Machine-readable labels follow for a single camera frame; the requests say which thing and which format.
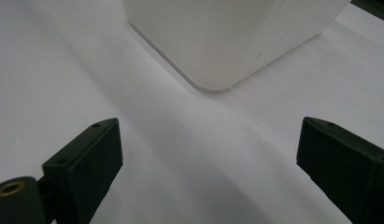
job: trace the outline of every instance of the black plastic part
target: black plastic part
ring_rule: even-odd
[[[352,223],[384,224],[384,149],[331,122],[305,118],[297,164]]]
[[[57,206],[57,223],[89,223],[121,167],[117,119],[95,123],[46,161],[41,183],[56,191],[48,200]]]
[[[19,177],[0,184],[0,224],[46,224],[37,183]]]

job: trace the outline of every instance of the white box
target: white box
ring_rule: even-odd
[[[220,91],[325,29],[349,0],[124,0],[128,20],[196,86]]]

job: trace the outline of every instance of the white container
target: white container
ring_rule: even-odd
[[[325,29],[349,0],[124,0],[128,20],[181,74],[220,91]]]

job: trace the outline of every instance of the white table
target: white table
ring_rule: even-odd
[[[0,182],[117,117],[124,166],[92,223],[350,223],[296,164],[305,116],[384,148],[384,21],[349,6],[228,91],[189,85],[121,0],[0,0]]]

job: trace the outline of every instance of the white surface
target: white surface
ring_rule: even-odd
[[[384,148],[384,21],[350,6],[228,91],[197,91],[120,0],[0,0],[0,182],[90,124],[121,123],[124,166],[92,223],[349,223],[295,164],[302,118]]]
[[[349,0],[124,0],[127,19],[193,85],[222,91],[319,34]]]

